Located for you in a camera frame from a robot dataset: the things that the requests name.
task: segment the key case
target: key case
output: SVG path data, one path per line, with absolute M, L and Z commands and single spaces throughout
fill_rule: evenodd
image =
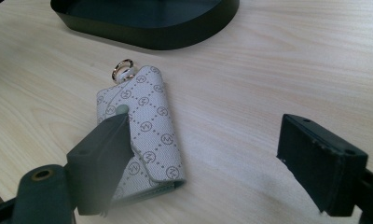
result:
M 134 203 L 182 186 L 184 168 L 158 68 L 144 66 L 131 79 L 99 91 L 98 123 L 116 115 L 120 105 L 129 107 L 134 157 L 124 170 L 113 203 Z

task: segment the keyring loop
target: keyring loop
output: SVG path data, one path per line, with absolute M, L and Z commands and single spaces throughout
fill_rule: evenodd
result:
M 119 72 L 120 68 L 123 67 L 122 65 L 124 63 L 129 63 L 130 64 L 129 68 L 133 68 L 133 61 L 130 59 L 125 59 L 119 64 L 117 64 L 117 66 L 114 68 L 114 71 L 112 73 L 112 79 L 114 80 L 115 83 L 117 83 L 117 72 Z

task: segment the light wood surface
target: light wood surface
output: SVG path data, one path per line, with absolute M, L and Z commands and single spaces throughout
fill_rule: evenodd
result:
M 96 93 L 123 59 L 163 74 L 187 183 L 77 223 L 357 223 L 319 214 L 276 159 L 282 115 L 312 119 L 369 154 L 373 1 L 241 0 L 197 45 L 139 49 L 69 30 L 49 1 L 0 4 L 0 195 L 96 125 Z

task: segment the wood grain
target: wood grain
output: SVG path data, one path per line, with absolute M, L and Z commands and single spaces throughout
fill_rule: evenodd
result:
M 186 165 L 181 189 L 77 223 L 357 223 L 319 214 L 276 158 L 284 113 L 369 154 L 373 1 L 241 0 L 224 30 L 153 51 L 70 31 L 49 2 L 0 4 L 0 195 L 96 125 L 96 93 L 121 60 L 159 68 Z

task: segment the gold ring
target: gold ring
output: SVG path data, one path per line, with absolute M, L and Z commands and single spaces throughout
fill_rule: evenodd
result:
M 113 73 L 112 73 L 112 79 L 113 79 L 115 82 L 117 82 L 117 72 L 119 72 L 120 68 L 123 67 L 122 65 L 123 65 L 124 63 L 129 63 L 129 64 L 130 64 L 129 68 L 132 68 L 132 67 L 133 67 L 133 61 L 130 60 L 130 59 L 125 59 L 125 60 L 123 60 L 122 62 L 120 62 L 119 64 L 117 64 L 117 66 L 114 68 L 114 71 L 113 71 Z

